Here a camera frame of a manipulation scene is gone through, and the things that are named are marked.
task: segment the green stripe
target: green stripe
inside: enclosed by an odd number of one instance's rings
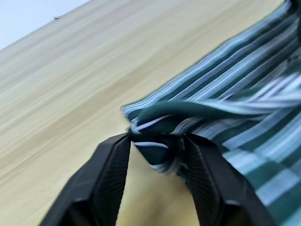
[[[301,183],[298,183],[294,188],[278,198],[272,203],[268,210],[274,217],[277,224],[284,223],[293,213],[300,207],[301,204]]]
[[[264,185],[267,181],[272,179],[275,175],[284,170],[284,167],[279,163],[268,162],[256,169],[252,172],[245,175],[245,177],[252,184],[253,188],[256,190],[260,186]]]
[[[161,101],[152,106],[152,108],[144,109],[138,117],[138,125],[145,124],[149,121],[158,119],[162,116],[175,114],[183,118],[200,117],[206,118],[207,120],[219,120],[219,119],[247,119],[250,117],[260,116],[254,114],[241,115],[236,113],[230,113],[223,110],[209,107],[206,105],[185,102],[181,100],[174,101]]]
[[[301,146],[299,146],[293,153],[291,153],[284,160],[282,160],[281,163],[286,167],[291,167],[300,159],[301,159]]]
[[[214,138],[212,138],[212,140],[216,143],[223,144],[230,138],[237,136],[238,134],[252,128],[253,126],[256,126],[258,123],[260,123],[260,122],[259,121],[246,121],[243,124],[240,124],[235,127],[231,127],[229,129],[226,129],[226,130],[220,132],[219,134],[214,136]]]
[[[240,146],[239,148],[244,150],[254,150],[259,145],[265,143],[272,137],[274,137],[280,130],[284,128],[291,120],[294,119],[301,111],[301,107],[298,107],[294,109],[291,113],[289,113],[286,117],[284,117],[282,120],[280,120],[275,126],[273,126],[271,129],[267,130],[265,133],[259,135],[255,139],[245,143],[244,145]]]
[[[250,55],[251,53],[253,53],[255,50],[257,50],[258,48],[262,47],[263,45],[267,44],[269,41],[271,41],[271,37],[268,36],[267,38],[265,38],[265,40],[257,46],[253,46],[252,49],[248,50],[247,52],[243,53],[242,56],[240,56],[238,59],[236,59],[235,61],[232,61],[229,65],[227,65],[226,67],[224,67],[223,69],[221,69],[218,73],[215,74],[215,76],[211,77],[210,79],[206,80],[206,82],[203,82],[202,84],[200,84],[198,87],[194,88],[192,91],[190,91],[187,95],[184,96],[184,98],[189,98],[192,95],[194,95],[196,92],[200,91],[202,88],[204,88],[206,85],[210,84],[212,81],[214,81],[215,79],[217,79],[218,77],[220,77],[223,73],[225,73],[226,71],[228,71],[229,69],[231,69],[233,66],[235,66],[239,61],[241,61],[242,59],[244,59],[245,57],[247,57],[248,55]],[[281,47],[279,47],[279,49],[283,48],[284,46],[287,45],[287,43],[284,43]],[[231,77],[237,77],[235,80],[233,80],[230,84],[226,85],[223,89],[219,90],[218,92],[212,94],[210,96],[210,98],[216,98],[219,95],[221,95],[222,93],[224,93],[225,91],[227,91],[229,88],[231,88],[233,85],[235,85],[238,81],[240,81],[242,78],[244,78],[245,76],[247,76],[250,72],[252,72],[254,69],[256,69],[258,66],[260,66],[261,64],[263,64],[264,62],[266,62],[268,59],[271,58],[271,56],[273,56],[275,53],[277,53],[279,51],[279,49],[275,50],[274,52],[271,52],[268,56],[266,56],[265,58],[263,58],[261,61],[259,61],[257,64],[253,65],[253,67],[247,69],[245,72],[243,72],[240,75],[235,75],[233,74]]]
[[[209,66],[208,68],[204,69],[203,71],[201,71],[200,73],[198,73],[197,75],[193,76],[192,78],[190,78],[188,81],[184,82],[181,86],[179,86],[175,91],[171,92],[169,95],[165,95],[163,96],[159,101],[161,100],[167,100],[170,99],[171,97],[173,97],[175,94],[177,94],[178,92],[180,92],[181,90],[183,90],[185,87],[187,87],[188,85],[190,85],[191,83],[193,83],[195,80],[197,80],[198,78],[200,78],[201,76],[203,76],[205,73],[207,73],[208,71],[212,70],[214,67],[216,67],[220,62],[224,61],[225,59],[227,59],[229,56],[231,56],[232,54],[234,54],[236,51],[238,51],[239,49],[243,48],[244,46],[246,46],[247,44],[249,44],[250,42],[252,42],[253,40],[257,39],[258,37],[262,36],[263,34],[265,34],[268,30],[270,30],[271,27],[277,26],[279,23],[281,23],[285,18],[289,17],[291,14],[295,13],[295,8],[291,7],[290,10],[291,12],[282,15],[281,17],[275,19],[274,21],[272,21],[270,24],[268,24],[266,26],[266,28],[263,28],[263,30],[261,32],[258,32],[257,34],[255,34],[253,37],[251,37],[250,39],[246,40],[245,42],[237,45],[236,47],[234,47],[225,57],[218,59],[216,62],[214,62],[211,66]],[[211,51],[210,53],[208,53],[205,57],[203,57],[201,60],[199,60],[197,63],[195,63],[192,67],[195,67],[198,63],[200,63],[201,61],[203,61],[206,57],[208,57],[210,54],[218,51],[218,49],[224,45],[226,42],[230,41],[231,39],[233,39],[234,37],[230,38],[229,40],[225,41],[224,43],[222,43],[221,45],[219,45],[215,50]],[[173,81],[174,79],[171,79],[170,81],[168,81],[167,83],[165,83],[163,86],[167,85],[168,83],[170,83],[171,81]],[[146,97],[132,102],[128,105],[140,102],[142,100],[144,100]],[[133,118],[136,118],[137,115],[139,113],[136,113],[137,111],[140,112],[140,110],[135,110],[132,111],[131,113],[129,113],[128,118],[130,120],[132,120]]]
[[[271,56],[273,56],[275,53],[279,52],[280,49],[282,49],[284,46],[286,46],[286,44],[284,44],[282,47],[280,47],[278,50],[275,50],[273,53],[271,53],[266,60],[268,60]],[[241,89],[247,89],[252,87],[253,85],[255,85],[256,83],[258,83],[265,75],[269,74],[270,72],[272,72],[276,66],[278,66],[279,64],[281,64],[283,61],[285,61],[285,59],[287,59],[298,47],[297,42],[295,46],[292,46],[290,50],[287,51],[287,53],[284,55],[282,55],[282,57],[275,61],[274,64],[272,66],[270,66],[269,68],[267,68],[264,71],[260,72],[260,75],[253,79],[250,80],[249,83],[243,87],[241,87]],[[220,96],[221,94],[223,94],[224,92],[226,92],[228,89],[230,89],[232,86],[234,86],[236,83],[238,83],[242,78],[246,77],[250,72],[252,72],[254,69],[256,69],[257,66],[254,66],[253,68],[249,69],[248,71],[244,72],[242,75],[240,75],[239,78],[237,78],[236,80],[234,80],[233,82],[231,82],[229,85],[226,85],[224,88],[220,89],[219,91],[215,92],[211,98],[216,98],[218,96]]]

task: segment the green striped fabric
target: green striped fabric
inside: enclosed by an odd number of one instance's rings
[[[147,97],[122,107],[158,172],[187,169],[174,139],[216,143],[282,226],[301,225],[299,9],[286,1]]]

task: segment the light wood table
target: light wood table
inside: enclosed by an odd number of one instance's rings
[[[0,225],[33,226],[120,107],[262,19],[281,0],[92,0],[0,51]],[[175,176],[132,148],[119,226],[198,225]]]

